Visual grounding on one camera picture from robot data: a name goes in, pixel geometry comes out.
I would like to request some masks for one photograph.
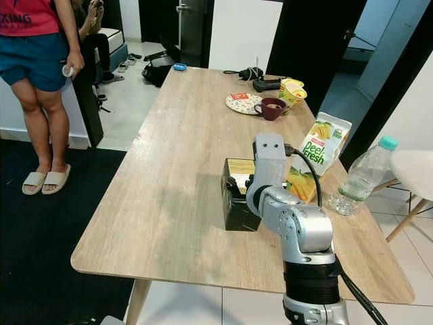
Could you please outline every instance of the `decorative plate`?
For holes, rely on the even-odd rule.
[[[225,99],[225,103],[232,110],[249,115],[257,115],[254,105],[259,104],[262,98],[251,93],[231,93]]]

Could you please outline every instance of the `black bag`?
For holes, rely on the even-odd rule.
[[[170,72],[172,66],[152,66],[152,63],[148,64],[144,70],[141,72],[141,75],[149,81],[153,83],[158,88],[162,86],[165,78]]]

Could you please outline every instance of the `red mug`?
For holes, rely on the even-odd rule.
[[[257,110],[258,106],[261,106],[262,111]],[[263,98],[260,104],[254,106],[254,110],[258,112],[258,115],[263,116],[268,121],[276,120],[286,108],[287,104],[278,98]]]

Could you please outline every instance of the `red shirt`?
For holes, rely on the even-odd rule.
[[[35,36],[59,30],[52,0],[0,0],[0,35]]]

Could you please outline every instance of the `plastic water bottle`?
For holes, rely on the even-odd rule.
[[[329,205],[341,215],[354,215],[385,176],[392,151],[398,140],[388,135],[379,144],[358,157],[350,166],[347,180],[329,199]]]

